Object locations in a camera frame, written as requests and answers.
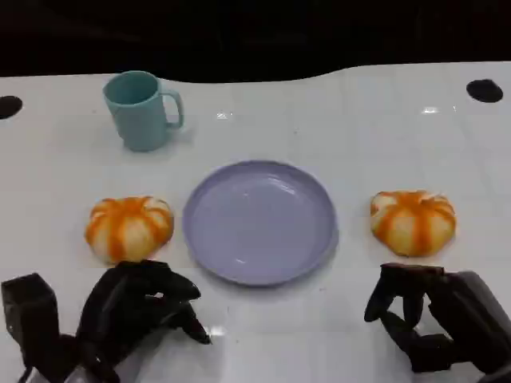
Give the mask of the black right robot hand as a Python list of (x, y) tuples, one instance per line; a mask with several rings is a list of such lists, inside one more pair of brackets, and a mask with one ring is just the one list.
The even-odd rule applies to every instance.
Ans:
[(469, 362), (484, 382), (510, 380), (510, 318), (473, 271), (384, 263), (364, 320), (383, 324), (415, 373)]

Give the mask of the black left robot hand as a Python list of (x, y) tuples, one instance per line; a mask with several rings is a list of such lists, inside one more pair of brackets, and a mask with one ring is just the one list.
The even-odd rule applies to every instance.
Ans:
[(80, 364), (97, 382), (119, 382), (115, 367), (158, 330), (183, 330), (212, 342), (191, 301), (201, 293), (158, 261), (123, 261), (108, 269), (87, 298), (75, 333)]

